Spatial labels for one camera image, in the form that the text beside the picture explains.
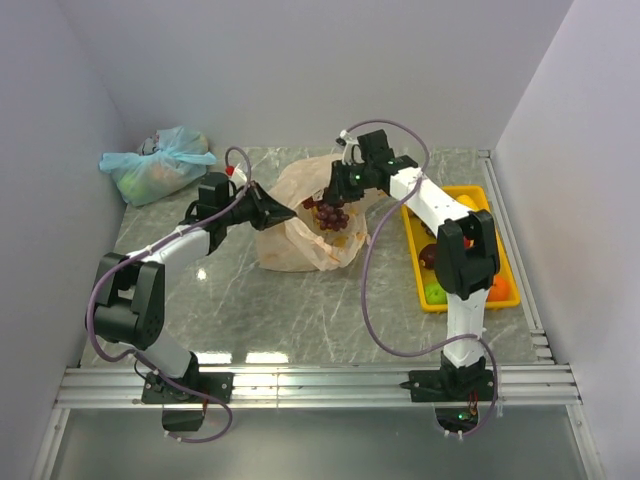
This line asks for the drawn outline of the orange translucent plastic bag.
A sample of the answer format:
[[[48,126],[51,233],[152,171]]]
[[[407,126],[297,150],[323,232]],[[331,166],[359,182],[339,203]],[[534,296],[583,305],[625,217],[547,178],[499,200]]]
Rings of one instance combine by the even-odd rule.
[[[348,266],[369,242],[366,212],[383,194],[371,189],[364,198],[346,205],[346,228],[321,230],[302,202],[328,186],[337,154],[300,159],[280,174],[269,195],[296,212],[286,222],[255,236],[259,266],[276,272],[329,271]]]

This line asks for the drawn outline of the green fake apple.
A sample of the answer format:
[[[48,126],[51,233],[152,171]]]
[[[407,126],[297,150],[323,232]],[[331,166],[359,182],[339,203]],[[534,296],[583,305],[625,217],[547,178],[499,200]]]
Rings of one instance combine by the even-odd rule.
[[[424,289],[425,300],[428,305],[446,305],[447,293],[437,282],[431,282]]]

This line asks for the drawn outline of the yellow fake mango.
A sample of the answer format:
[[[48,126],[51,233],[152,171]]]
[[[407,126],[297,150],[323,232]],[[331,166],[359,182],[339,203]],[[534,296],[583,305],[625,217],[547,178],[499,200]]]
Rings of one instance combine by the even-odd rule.
[[[466,207],[468,207],[470,210],[473,211],[477,211],[478,210],[478,206],[476,205],[475,201],[468,195],[460,195],[456,197],[456,201]]]

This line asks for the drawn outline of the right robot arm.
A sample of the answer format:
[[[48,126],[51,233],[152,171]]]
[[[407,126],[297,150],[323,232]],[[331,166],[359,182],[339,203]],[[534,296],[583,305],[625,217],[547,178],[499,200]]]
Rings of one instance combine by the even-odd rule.
[[[496,385],[495,358],[483,339],[486,303],[500,258],[493,216],[454,200],[430,180],[427,166],[397,155],[383,130],[342,131],[341,159],[331,165],[326,202],[351,203],[375,189],[405,205],[434,233],[435,275],[447,298],[447,336],[436,345],[441,364],[427,391],[436,401],[471,399]]]

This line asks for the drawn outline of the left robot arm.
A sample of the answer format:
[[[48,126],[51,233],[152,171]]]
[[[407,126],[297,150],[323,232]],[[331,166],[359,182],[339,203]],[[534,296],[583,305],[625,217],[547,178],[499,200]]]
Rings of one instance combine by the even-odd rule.
[[[86,313],[92,345],[123,344],[151,370],[149,384],[177,401],[204,397],[196,355],[164,329],[168,284],[192,263],[213,253],[230,227],[248,223],[264,231],[295,218],[240,171],[209,173],[181,223],[166,237],[129,254],[108,253],[99,263]]]

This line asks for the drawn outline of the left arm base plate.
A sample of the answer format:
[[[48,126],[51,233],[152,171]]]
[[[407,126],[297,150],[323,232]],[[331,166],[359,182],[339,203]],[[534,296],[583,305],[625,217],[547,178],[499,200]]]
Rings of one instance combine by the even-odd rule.
[[[195,404],[203,402],[201,394],[214,397],[227,404],[232,395],[234,374],[200,373],[195,379],[165,379],[149,373],[146,376],[141,402],[143,404]]]

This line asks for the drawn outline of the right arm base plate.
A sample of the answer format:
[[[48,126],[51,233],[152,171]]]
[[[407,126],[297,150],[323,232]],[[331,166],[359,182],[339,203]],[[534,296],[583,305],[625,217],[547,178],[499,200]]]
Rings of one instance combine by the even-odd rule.
[[[495,380],[489,370],[457,377],[444,370],[413,370],[401,387],[410,392],[414,403],[455,403],[471,399],[490,401],[494,397]]]

